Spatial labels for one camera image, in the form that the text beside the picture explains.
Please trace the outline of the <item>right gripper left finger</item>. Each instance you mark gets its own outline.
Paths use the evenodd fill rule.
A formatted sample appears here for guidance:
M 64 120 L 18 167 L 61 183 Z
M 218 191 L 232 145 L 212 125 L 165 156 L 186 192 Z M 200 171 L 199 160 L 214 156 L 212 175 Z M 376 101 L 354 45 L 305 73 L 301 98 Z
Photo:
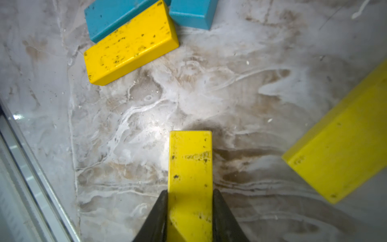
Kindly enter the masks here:
M 133 242 L 166 242 L 168 191 L 163 190 Z

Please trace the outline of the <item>yellow block top vertical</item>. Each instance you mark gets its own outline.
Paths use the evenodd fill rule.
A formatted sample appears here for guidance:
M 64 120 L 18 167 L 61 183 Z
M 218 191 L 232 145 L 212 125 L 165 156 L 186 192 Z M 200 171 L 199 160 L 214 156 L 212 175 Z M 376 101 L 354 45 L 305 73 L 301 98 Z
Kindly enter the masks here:
M 210 131 L 172 131 L 169 139 L 168 242 L 213 240 Z

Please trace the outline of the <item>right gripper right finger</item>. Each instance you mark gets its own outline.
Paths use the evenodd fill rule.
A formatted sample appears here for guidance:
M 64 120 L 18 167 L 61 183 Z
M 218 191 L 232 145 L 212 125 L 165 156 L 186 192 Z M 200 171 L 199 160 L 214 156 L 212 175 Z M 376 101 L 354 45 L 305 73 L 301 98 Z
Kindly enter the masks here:
M 213 241 L 249 242 L 218 189 L 213 191 Z

